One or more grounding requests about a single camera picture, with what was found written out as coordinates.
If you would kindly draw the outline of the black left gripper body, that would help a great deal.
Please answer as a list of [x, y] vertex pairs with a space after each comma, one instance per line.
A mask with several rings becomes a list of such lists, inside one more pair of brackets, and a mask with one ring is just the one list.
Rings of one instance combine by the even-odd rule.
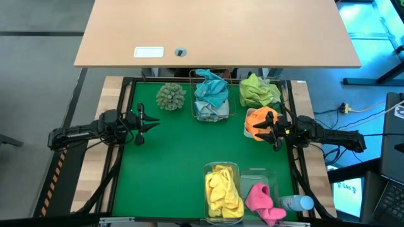
[[138, 133], [134, 137], [134, 143], [137, 146], [141, 146], [145, 139], [142, 135], [143, 133], [143, 111], [144, 105], [142, 103], [137, 104], [137, 111], [138, 113], [135, 114], [132, 111], [126, 112], [126, 120], [129, 124], [130, 131], [137, 130]]

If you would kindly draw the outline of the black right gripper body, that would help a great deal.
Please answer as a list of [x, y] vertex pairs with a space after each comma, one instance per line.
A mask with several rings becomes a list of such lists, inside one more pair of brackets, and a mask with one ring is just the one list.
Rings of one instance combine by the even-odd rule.
[[287, 121], [286, 116], [282, 114], [274, 115], [273, 112], [268, 112], [268, 119], [270, 120], [270, 143], [273, 145], [274, 151], [279, 151], [282, 148], [281, 140], [289, 136], [291, 132], [291, 123]]

